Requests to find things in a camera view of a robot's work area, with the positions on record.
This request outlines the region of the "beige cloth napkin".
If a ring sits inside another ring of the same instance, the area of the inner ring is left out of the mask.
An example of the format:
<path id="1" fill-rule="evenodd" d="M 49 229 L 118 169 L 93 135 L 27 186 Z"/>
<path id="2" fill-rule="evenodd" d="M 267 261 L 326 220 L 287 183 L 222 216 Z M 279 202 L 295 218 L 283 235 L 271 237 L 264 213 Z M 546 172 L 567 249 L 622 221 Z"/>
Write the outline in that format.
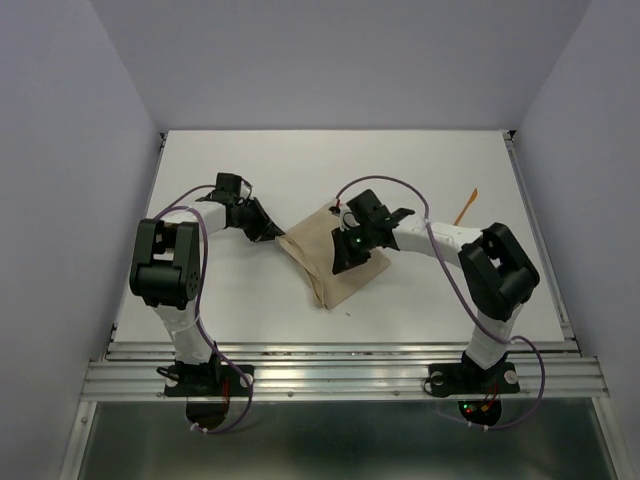
<path id="1" fill-rule="evenodd" d="M 364 265 L 334 275 L 331 232 L 338 226 L 338 218 L 325 204 L 277 238 L 279 245 L 305 273 L 315 304 L 327 310 L 362 290 L 391 265 L 387 256 L 374 250 Z"/>

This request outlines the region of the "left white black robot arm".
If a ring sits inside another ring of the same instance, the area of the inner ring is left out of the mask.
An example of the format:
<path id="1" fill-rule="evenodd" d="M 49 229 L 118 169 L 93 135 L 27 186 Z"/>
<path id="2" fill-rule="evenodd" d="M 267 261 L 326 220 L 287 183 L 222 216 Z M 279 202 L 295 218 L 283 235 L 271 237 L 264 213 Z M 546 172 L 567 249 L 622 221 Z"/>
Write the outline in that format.
<path id="1" fill-rule="evenodd" d="M 159 367 L 168 397 L 250 397 L 252 366 L 237 366 L 206 332 L 201 315 L 209 238 L 238 229 L 253 243 L 282 230 L 242 176 L 220 173 L 214 184 L 188 190 L 137 227 L 129 288 L 160 318 L 175 358 Z"/>

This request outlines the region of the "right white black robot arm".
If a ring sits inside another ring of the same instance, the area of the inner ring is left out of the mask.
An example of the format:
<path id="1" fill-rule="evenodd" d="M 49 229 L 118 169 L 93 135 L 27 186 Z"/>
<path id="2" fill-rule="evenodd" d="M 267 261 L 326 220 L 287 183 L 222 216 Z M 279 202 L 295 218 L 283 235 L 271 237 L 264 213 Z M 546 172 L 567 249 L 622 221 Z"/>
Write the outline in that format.
<path id="1" fill-rule="evenodd" d="M 506 225 L 467 228 L 433 222 L 408 208 L 390 211 L 370 189 L 346 203 L 333 201 L 329 210 L 339 220 L 331 232 L 335 275 L 366 264 L 378 249 L 434 258 L 449 281 L 452 268 L 462 272 L 466 286 L 452 289 L 474 330 L 459 362 L 430 366 L 428 394 L 480 394 L 505 383 L 513 324 L 540 283 L 536 267 Z"/>

